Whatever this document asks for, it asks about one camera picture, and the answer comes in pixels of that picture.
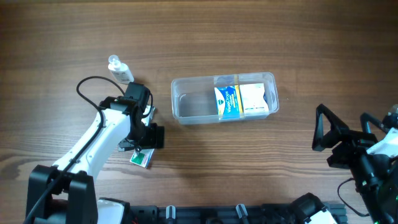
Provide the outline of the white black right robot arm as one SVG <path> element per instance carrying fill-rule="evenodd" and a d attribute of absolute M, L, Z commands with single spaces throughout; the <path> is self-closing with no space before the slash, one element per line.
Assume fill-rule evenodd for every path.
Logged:
<path fill-rule="evenodd" d="M 361 131 L 348 127 L 325 105 L 316 108 L 312 149 L 332 149 L 330 167 L 349 169 L 374 223 L 397 223 L 397 105 L 378 120 L 360 116 Z"/>

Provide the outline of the clear plastic container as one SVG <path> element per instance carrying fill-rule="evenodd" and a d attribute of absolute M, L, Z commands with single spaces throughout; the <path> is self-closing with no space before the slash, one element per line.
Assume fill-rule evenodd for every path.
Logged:
<path fill-rule="evenodd" d="M 241 119 L 220 120 L 216 107 L 214 87 L 263 83 L 267 113 L 243 114 Z M 279 110 L 279 96 L 274 75 L 270 72 L 215 75 L 206 77 L 179 78 L 172 81 L 172 111 L 180 124 L 208 124 L 239 121 L 245 119 L 265 119 Z"/>

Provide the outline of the white green medicine box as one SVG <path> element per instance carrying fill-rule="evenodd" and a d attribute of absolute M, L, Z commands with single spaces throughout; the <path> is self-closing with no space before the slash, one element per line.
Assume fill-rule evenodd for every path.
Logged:
<path fill-rule="evenodd" d="M 154 153 L 155 149 L 143 149 L 141 151 L 134 151 L 133 155 L 130 159 L 130 162 L 133 163 L 134 165 L 143 167 L 143 168 L 148 168 L 149 162 L 152 158 L 152 155 Z"/>

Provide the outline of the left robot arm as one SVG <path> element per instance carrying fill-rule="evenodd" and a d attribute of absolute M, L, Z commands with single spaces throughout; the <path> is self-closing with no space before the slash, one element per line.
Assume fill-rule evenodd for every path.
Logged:
<path fill-rule="evenodd" d="M 137 223 L 123 200 L 97 198 L 95 180 L 114 148 L 148 161 L 164 146 L 164 127 L 151 123 L 153 96 L 143 84 L 129 83 L 107 97 L 80 140 L 52 166 L 38 165 L 28 184 L 25 223 Z"/>

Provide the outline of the blue yellow VapoDrops box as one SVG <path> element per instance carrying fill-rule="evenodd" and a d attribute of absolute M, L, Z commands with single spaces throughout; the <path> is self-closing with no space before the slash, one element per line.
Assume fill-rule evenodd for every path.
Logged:
<path fill-rule="evenodd" d="M 220 120 L 236 120 L 243 117 L 243 104 L 238 85 L 214 87 L 214 92 Z"/>

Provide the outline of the white blue medicine box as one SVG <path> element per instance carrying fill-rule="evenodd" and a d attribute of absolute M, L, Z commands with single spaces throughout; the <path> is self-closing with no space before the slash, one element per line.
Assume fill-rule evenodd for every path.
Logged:
<path fill-rule="evenodd" d="M 269 112 L 263 83 L 243 84 L 239 90 L 245 114 Z"/>

